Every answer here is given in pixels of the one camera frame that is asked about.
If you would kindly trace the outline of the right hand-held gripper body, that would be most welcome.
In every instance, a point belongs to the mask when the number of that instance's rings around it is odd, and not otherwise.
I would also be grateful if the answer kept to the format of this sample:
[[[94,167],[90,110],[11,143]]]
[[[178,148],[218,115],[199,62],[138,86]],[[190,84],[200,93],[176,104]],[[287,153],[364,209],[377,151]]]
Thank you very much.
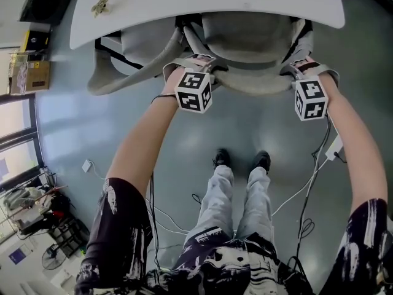
[[[301,121],[323,119],[328,97],[318,76],[296,80],[295,112]]]

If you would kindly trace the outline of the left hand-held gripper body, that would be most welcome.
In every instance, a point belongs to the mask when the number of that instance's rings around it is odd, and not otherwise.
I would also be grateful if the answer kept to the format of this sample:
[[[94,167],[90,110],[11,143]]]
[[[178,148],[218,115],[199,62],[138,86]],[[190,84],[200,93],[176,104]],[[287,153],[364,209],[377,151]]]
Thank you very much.
[[[212,105],[209,73],[185,70],[174,91],[180,110],[204,114]]]

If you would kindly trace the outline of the grey chair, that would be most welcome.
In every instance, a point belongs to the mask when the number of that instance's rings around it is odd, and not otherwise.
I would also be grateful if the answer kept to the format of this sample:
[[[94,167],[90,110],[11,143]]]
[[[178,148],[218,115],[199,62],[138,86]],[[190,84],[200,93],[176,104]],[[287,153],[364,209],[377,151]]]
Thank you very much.
[[[158,76],[163,67],[179,58],[187,46],[180,28],[164,35],[149,33],[145,36],[139,29],[128,28],[122,31],[120,41],[124,57],[135,59],[142,68],[127,76],[115,68],[107,50],[96,49],[94,72],[87,84],[90,94],[107,95]]]
[[[183,34],[193,53],[214,57],[217,85],[252,96],[292,88],[282,70],[313,51],[313,24],[288,15],[208,12],[186,16]]]

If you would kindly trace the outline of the person's left forearm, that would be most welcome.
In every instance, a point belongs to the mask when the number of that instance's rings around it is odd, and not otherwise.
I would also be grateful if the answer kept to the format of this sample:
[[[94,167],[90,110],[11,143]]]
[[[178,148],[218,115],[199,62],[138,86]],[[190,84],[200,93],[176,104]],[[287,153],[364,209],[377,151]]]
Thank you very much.
[[[171,95],[181,80],[184,68],[178,67],[167,79],[159,97],[153,100],[117,149],[107,173],[108,178],[120,178],[146,195],[164,137],[178,109]]]

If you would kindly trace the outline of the person's right forearm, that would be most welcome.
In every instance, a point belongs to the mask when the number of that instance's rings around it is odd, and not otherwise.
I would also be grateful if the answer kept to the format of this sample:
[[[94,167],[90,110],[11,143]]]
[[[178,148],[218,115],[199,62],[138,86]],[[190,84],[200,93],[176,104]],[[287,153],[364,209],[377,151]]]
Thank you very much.
[[[319,79],[329,98],[330,118],[343,142],[352,189],[351,212],[371,199],[387,202],[386,172],[374,138],[331,75],[322,73]]]

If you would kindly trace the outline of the white oval table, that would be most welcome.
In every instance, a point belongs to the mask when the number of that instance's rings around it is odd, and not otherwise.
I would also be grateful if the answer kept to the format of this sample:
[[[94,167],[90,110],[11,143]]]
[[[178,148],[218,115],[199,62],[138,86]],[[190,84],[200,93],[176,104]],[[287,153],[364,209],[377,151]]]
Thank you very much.
[[[111,12],[96,18],[99,0],[77,0],[69,46],[76,49],[114,31],[161,18],[220,11],[265,12],[304,18],[340,29],[345,18],[341,0],[109,0]]]

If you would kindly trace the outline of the person's left black shoe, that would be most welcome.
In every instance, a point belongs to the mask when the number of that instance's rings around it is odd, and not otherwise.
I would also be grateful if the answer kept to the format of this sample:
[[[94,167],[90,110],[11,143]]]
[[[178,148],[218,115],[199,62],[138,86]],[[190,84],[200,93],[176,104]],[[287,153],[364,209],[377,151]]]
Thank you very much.
[[[216,151],[215,157],[212,159],[212,163],[214,169],[221,165],[231,167],[231,158],[229,152],[224,148],[218,149]]]

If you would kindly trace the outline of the person's black shoe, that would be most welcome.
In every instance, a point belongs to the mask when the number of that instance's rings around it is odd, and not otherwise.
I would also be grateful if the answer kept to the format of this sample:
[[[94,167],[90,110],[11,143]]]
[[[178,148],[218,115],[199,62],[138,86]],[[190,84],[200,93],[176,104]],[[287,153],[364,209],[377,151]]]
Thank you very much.
[[[231,167],[231,158],[229,152],[224,148],[218,149],[216,151],[215,157],[212,159],[212,163],[214,169],[221,165]]]
[[[251,165],[251,171],[255,168],[263,168],[266,173],[269,172],[271,166],[271,158],[267,151],[259,151],[257,155],[254,157]]]

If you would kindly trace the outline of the dried flower sprig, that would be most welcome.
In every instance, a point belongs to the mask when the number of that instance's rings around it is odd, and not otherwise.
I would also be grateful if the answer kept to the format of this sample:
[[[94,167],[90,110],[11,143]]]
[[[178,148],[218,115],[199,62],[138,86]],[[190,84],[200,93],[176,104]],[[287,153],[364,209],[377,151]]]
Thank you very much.
[[[99,0],[91,8],[91,13],[96,18],[101,14],[106,14],[111,12],[111,6],[109,5],[109,0]]]

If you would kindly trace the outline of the light grey trousers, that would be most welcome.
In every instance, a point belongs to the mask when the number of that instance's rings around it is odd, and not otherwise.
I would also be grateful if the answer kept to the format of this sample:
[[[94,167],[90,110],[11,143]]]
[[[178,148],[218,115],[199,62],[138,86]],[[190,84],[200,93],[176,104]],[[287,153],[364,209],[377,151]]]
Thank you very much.
[[[232,198],[234,175],[230,167],[219,165],[208,181],[202,199],[196,226],[187,234],[186,241],[202,232],[218,227],[228,237],[233,236]],[[254,168],[248,177],[244,212],[239,222],[236,238],[244,239],[257,233],[265,240],[274,242],[271,202],[268,195],[270,178],[266,169]]]

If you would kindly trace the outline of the black square appliance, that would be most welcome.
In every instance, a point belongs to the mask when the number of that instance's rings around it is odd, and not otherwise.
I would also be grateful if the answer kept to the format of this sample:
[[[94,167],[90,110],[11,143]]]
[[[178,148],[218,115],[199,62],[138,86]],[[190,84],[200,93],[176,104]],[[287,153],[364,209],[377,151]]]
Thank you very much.
[[[71,0],[26,0],[19,21],[58,26]]]

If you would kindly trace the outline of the yellow and black box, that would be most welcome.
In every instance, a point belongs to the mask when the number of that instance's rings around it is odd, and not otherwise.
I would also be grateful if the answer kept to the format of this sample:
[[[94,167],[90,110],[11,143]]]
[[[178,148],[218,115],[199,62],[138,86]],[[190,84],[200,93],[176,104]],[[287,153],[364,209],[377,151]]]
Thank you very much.
[[[20,51],[46,53],[49,47],[50,37],[50,32],[28,30],[25,33]]]

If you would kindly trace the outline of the black and white patterned shirt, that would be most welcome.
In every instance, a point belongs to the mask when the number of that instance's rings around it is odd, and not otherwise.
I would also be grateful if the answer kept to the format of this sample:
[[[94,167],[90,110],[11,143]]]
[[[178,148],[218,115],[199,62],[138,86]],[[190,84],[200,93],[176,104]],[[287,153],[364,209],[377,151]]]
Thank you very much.
[[[259,234],[228,238],[219,227],[195,235],[171,270],[147,270],[152,229],[143,196],[106,180],[77,276],[76,295],[313,295]],[[350,216],[320,295],[372,295],[387,241],[387,205],[373,199]]]

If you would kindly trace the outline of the pile of clutter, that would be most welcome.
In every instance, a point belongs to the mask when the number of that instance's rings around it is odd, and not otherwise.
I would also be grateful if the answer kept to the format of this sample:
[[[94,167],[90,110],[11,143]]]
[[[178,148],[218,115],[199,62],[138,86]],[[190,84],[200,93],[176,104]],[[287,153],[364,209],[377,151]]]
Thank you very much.
[[[22,184],[0,196],[0,241],[53,229],[70,215],[72,203],[61,186],[40,181]]]

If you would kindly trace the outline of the dark window frame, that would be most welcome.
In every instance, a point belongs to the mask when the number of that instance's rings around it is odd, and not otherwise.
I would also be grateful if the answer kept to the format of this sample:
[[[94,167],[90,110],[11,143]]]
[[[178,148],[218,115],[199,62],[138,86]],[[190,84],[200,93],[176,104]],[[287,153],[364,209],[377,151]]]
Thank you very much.
[[[0,193],[37,176],[42,167],[35,95],[0,95]]]

